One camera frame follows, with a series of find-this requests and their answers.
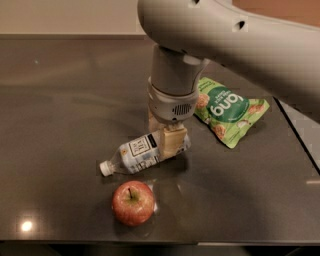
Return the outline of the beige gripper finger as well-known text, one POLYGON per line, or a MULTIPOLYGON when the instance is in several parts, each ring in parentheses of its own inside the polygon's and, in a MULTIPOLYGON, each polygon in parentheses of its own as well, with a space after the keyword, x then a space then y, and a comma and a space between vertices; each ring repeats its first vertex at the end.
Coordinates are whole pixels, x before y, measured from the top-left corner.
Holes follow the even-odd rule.
POLYGON ((168 125, 160 130, 160 153, 163 159, 168 159, 177 154, 183 145, 187 129, 183 124, 168 125))
POLYGON ((164 125, 154 117, 151 110, 148 110, 148 128, 151 133, 164 128, 164 125))

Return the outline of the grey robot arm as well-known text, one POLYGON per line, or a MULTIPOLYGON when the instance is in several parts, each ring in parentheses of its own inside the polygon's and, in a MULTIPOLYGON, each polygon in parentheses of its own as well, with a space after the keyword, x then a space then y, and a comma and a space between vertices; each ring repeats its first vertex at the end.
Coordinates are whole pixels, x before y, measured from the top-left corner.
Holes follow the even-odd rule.
POLYGON ((181 118, 172 102, 194 103, 207 60, 320 119, 320 29, 243 11, 222 0, 138 0, 155 42, 150 107, 161 123, 181 118))

